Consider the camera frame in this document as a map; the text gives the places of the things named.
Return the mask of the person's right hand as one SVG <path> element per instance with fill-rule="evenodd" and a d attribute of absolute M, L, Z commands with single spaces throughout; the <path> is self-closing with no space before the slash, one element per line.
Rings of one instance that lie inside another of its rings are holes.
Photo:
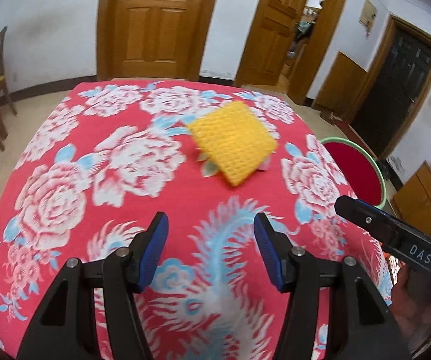
<path fill-rule="evenodd" d="M 423 300 L 409 290 L 412 269 L 404 265 L 397 273 L 397 283 L 391 290 L 389 307 L 407 343 L 418 343 L 431 335 L 431 294 Z"/>

